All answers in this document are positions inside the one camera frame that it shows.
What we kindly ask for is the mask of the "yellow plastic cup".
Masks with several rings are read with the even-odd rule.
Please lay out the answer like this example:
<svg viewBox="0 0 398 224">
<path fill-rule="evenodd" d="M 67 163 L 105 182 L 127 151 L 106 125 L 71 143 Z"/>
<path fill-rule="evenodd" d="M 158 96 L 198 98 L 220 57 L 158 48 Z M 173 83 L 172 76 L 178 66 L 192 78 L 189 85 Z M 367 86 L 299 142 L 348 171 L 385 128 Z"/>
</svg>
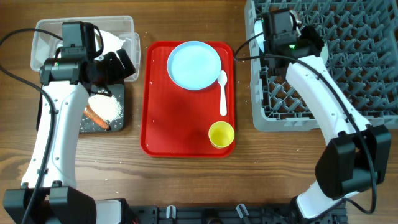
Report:
<svg viewBox="0 0 398 224">
<path fill-rule="evenodd" d="M 213 147 L 222 149 L 232 144 L 235 138 L 235 131 L 229 123 L 217 121 L 210 126 L 208 137 Z"/>
</svg>

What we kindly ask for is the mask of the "white plastic spoon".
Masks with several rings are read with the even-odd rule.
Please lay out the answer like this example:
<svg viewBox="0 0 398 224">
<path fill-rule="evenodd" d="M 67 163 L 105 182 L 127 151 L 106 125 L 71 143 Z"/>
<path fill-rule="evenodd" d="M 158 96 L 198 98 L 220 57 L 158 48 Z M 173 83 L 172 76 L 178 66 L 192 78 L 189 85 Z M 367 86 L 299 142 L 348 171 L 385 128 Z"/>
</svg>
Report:
<svg viewBox="0 0 398 224">
<path fill-rule="evenodd" d="M 228 82 L 227 74 L 224 70 L 220 71 L 220 75 L 217 79 L 218 84 L 220 85 L 220 115 L 227 115 L 227 104 L 226 104 L 226 93 L 225 86 Z"/>
</svg>

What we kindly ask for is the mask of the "orange carrot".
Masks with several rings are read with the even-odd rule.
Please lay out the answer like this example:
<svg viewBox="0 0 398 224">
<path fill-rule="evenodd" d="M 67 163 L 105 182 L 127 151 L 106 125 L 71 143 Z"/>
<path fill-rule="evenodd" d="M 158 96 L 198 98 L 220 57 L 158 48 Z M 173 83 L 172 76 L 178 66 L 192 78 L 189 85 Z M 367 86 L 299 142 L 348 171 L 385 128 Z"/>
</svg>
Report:
<svg viewBox="0 0 398 224">
<path fill-rule="evenodd" d="M 104 130 L 110 130 L 111 127 L 109 126 L 109 124 L 103 119 L 101 118 L 98 114 L 96 114 L 93 109 L 91 108 L 90 105 L 86 105 L 83 114 L 89 118 L 90 120 L 92 120 L 92 122 L 94 122 L 95 124 L 97 124 L 99 127 L 101 127 Z"/>
</svg>

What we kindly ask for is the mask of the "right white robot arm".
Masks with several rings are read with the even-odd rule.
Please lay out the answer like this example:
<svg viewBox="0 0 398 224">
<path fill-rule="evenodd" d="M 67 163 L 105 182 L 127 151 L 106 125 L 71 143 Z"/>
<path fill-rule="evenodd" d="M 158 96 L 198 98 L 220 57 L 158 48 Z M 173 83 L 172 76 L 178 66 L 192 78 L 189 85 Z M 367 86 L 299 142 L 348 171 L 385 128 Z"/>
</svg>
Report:
<svg viewBox="0 0 398 224">
<path fill-rule="evenodd" d="M 262 58 L 303 98 L 326 144 L 315 182 L 292 201 L 290 221 L 314 222 L 367 190 L 372 213 L 386 175 L 389 130 L 373 126 L 345 97 L 326 68 L 326 43 L 313 26 L 303 25 L 289 9 L 264 13 L 261 24 Z"/>
</svg>

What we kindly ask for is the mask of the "light blue plate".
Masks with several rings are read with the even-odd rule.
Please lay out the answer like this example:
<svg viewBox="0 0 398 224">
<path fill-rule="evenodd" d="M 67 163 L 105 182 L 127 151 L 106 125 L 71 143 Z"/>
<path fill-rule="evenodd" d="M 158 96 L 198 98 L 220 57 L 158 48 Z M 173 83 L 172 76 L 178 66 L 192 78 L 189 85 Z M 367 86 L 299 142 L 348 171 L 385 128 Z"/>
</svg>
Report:
<svg viewBox="0 0 398 224">
<path fill-rule="evenodd" d="M 202 90 L 218 78 L 221 58 L 209 44 L 188 41 L 177 45 L 171 51 L 166 67 L 170 79 L 180 88 Z"/>
</svg>

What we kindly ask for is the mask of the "white paper towel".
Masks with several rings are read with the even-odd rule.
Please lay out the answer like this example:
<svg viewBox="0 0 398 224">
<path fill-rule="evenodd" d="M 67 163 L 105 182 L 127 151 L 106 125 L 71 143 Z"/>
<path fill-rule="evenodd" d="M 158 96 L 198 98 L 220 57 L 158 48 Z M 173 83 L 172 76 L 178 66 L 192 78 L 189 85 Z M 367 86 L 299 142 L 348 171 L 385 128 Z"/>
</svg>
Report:
<svg viewBox="0 0 398 224">
<path fill-rule="evenodd" d="M 125 40 L 120 39 L 119 37 L 113 35 L 112 33 L 106 32 L 104 30 L 100 30 L 100 34 L 99 34 L 98 31 L 95 30 L 96 50 L 99 50 L 102 46 L 101 41 L 100 41 L 100 36 L 102 36 L 103 41 L 104 41 L 104 49 L 103 49 L 102 54 L 100 56 L 96 57 L 96 60 L 103 60 L 104 55 L 109 52 L 116 53 L 116 51 L 119 50 L 125 43 Z"/>
</svg>

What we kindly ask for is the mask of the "light blue small bowl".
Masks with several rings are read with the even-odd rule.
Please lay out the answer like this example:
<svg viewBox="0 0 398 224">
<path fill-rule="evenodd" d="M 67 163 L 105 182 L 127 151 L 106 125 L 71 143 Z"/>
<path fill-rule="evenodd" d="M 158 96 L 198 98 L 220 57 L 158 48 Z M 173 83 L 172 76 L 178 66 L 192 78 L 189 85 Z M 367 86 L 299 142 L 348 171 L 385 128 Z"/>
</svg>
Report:
<svg viewBox="0 0 398 224">
<path fill-rule="evenodd" d="M 264 53 L 264 33 L 263 33 L 263 27 L 262 27 L 262 21 L 257 20 L 254 23 L 254 33 L 256 36 L 256 42 L 260 48 L 260 51 Z"/>
</svg>

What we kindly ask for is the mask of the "green bowl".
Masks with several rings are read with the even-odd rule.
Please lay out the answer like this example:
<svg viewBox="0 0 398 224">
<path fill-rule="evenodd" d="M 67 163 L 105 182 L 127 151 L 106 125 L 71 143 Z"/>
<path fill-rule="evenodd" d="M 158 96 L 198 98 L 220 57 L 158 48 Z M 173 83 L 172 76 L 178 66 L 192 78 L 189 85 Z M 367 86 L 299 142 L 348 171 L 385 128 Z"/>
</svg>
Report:
<svg viewBox="0 0 398 224">
<path fill-rule="evenodd" d="M 324 45 L 323 45 L 322 50 L 321 50 L 321 52 L 320 52 L 320 57 L 321 57 L 321 59 L 323 60 L 323 63 L 324 63 L 324 64 L 327 63 L 327 61 L 328 61 L 328 56 L 329 56 L 329 53 L 328 53 L 328 46 L 327 46 L 327 43 L 324 42 Z"/>
</svg>

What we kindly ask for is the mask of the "pile of white rice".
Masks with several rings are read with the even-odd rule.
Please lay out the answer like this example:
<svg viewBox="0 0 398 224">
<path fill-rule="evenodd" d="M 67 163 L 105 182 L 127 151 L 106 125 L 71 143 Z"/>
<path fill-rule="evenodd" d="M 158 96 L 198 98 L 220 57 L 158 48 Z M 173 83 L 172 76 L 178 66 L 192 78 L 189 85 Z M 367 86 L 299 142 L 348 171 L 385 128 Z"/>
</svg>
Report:
<svg viewBox="0 0 398 224">
<path fill-rule="evenodd" d="M 123 116 L 124 106 L 115 96 L 94 95 L 88 98 L 88 104 L 105 121 L 115 121 Z"/>
</svg>

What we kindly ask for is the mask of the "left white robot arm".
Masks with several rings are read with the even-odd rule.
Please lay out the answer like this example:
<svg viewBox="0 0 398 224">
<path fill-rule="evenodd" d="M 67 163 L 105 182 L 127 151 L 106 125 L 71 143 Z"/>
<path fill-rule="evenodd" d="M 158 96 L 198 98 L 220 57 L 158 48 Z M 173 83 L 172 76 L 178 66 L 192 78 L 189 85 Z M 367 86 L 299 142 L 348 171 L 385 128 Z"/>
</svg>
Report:
<svg viewBox="0 0 398 224">
<path fill-rule="evenodd" d="M 54 58 L 41 66 L 41 115 L 34 153 L 21 186 L 6 190 L 3 206 L 16 223 L 138 223 L 123 198 L 94 200 L 76 189 L 75 157 L 80 123 L 93 86 L 107 87 L 136 72 L 124 49 L 104 53 L 99 28 L 62 24 Z"/>
</svg>

